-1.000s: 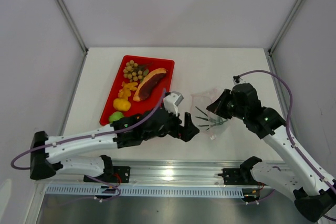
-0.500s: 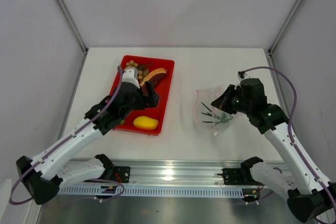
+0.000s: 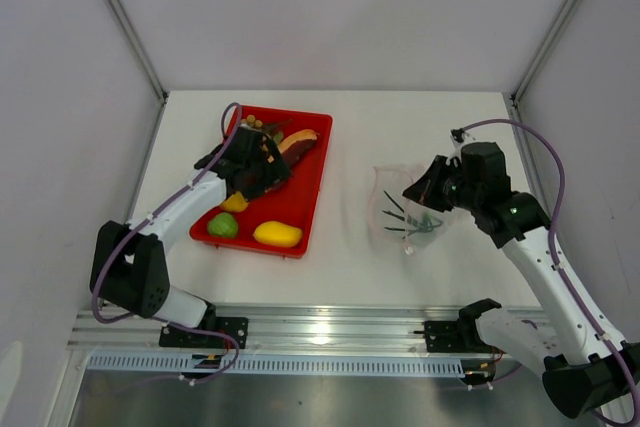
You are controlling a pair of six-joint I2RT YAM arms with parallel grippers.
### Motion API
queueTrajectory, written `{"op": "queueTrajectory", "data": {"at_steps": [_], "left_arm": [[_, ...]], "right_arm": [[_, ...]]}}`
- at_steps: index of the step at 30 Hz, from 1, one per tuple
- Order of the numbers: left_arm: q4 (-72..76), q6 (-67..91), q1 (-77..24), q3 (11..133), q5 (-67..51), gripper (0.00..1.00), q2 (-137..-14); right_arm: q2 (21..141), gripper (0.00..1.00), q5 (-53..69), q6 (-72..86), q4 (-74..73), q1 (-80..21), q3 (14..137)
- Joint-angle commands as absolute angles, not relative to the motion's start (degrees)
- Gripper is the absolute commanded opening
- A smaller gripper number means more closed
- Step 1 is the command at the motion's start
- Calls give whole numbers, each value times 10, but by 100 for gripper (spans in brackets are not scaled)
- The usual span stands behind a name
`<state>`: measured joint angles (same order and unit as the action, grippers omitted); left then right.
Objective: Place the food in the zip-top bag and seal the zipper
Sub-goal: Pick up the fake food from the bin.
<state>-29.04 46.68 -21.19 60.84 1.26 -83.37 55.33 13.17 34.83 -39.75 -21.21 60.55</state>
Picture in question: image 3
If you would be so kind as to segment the tan longan fruit bunch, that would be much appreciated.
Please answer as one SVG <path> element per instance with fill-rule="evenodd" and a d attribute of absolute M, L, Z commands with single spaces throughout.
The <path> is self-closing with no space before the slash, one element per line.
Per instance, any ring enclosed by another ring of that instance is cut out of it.
<path fill-rule="evenodd" d="M 279 143 L 284 138 L 282 128 L 290 122 L 290 119 L 277 122 L 264 122 L 263 120 L 256 118 L 254 115 L 248 115 L 241 120 L 241 124 L 243 126 L 262 132 L 265 136 L 273 139 L 276 143 Z"/>

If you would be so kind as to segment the sliced cured ham piece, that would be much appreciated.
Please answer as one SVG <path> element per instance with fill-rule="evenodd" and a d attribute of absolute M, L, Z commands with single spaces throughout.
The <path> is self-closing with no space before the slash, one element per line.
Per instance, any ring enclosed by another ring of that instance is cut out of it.
<path fill-rule="evenodd" d="M 317 143 L 319 134 L 312 129 L 299 130 L 285 137 L 278 150 L 287 167 L 296 165 Z"/>

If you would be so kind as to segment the green scallion stalk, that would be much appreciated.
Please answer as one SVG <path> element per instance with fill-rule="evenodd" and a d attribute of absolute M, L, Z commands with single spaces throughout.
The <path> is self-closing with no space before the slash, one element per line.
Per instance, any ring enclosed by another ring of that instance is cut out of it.
<path fill-rule="evenodd" d="M 406 201 L 400 202 L 384 190 L 383 194 L 392 207 L 383 209 L 384 224 L 382 228 L 390 233 L 402 235 L 407 240 L 412 235 L 429 235 L 444 226 L 444 221 L 419 207 L 411 208 Z"/>

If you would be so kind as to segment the clear zip top bag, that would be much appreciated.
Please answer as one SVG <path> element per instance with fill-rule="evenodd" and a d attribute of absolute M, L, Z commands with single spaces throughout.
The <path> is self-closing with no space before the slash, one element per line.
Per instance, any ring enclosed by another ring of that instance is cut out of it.
<path fill-rule="evenodd" d="M 438 241 L 462 215 L 438 212 L 406 199 L 403 192 L 427 170 L 423 164 L 374 166 L 374 181 L 367 203 L 369 232 L 393 242 L 413 256 Z"/>

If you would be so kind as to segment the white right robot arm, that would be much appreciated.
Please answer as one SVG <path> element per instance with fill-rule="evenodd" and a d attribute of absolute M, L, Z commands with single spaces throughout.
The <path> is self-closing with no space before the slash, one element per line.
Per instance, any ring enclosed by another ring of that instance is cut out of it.
<path fill-rule="evenodd" d="M 575 419 L 624 396 L 639 404 L 639 346 L 628 342 L 596 306 L 555 245 L 551 221 L 530 193 L 512 189 L 504 153 L 494 142 L 474 142 L 437 156 L 403 196 L 438 212 L 456 208 L 526 280 L 555 335 L 483 299 L 460 309 L 456 336 L 468 350 L 484 345 L 506 352 L 538 376 L 553 405 Z"/>

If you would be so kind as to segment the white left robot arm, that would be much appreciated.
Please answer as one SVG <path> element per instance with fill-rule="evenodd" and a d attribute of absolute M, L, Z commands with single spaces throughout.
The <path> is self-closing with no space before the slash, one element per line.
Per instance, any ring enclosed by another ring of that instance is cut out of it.
<path fill-rule="evenodd" d="M 250 201 L 286 182 L 291 161 L 275 141 L 240 127 L 199 159 L 185 183 L 155 210 L 99 230 L 90 279 L 93 315 L 103 324 L 128 316 L 182 325 L 197 347 L 216 337 L 207 301 L 171 284 L 167 254 L 195 221 L 231 195 Z"/>

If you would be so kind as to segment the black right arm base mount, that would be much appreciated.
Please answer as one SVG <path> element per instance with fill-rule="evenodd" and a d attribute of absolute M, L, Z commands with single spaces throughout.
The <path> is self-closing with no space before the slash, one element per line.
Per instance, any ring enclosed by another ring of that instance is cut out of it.
<path fill-rule="evenodd" d="M 490 298 L 476 301 L 461 308 L 454 321 L 424 321 L 421 335 L 429 353 L 490 354 L 492 347 L 481 340 L 476 321 L 486 312 L 502 305 Z"/>

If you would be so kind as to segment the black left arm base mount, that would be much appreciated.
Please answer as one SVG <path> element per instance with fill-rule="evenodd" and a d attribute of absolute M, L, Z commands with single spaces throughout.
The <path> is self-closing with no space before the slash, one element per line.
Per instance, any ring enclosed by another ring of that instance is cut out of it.
<path fill-rule="evenodd" d="M 184 349 L 244 349 L 249 332 L 249 319 L 241 316 L 220 316 L 214 306 L 205 311 L 203 320 L 184 330 L 173 324 L 163 327 L 159 346 Z"/>

